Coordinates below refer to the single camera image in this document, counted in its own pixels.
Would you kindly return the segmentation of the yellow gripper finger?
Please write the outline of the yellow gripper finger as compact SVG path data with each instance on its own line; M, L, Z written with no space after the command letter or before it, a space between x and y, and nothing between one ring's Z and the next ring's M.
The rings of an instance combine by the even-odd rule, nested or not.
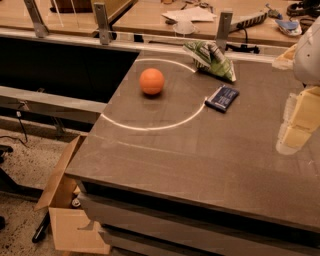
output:
M296 48L296 44L292 45L283 54L275 58L275 60L272 63L272 66L280 70L292 70Z
M276 150L283 155L295 154L319 127L320 87L306 88L298 95L290 93L278 133Z

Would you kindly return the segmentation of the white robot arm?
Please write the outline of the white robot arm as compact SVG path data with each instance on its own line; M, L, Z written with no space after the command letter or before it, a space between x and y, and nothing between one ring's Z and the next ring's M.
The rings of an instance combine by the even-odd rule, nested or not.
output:
M278 133L277 151L292 155L320 127L320 17L272 66L292 69L294 77L306 86L298 95L289 94Z

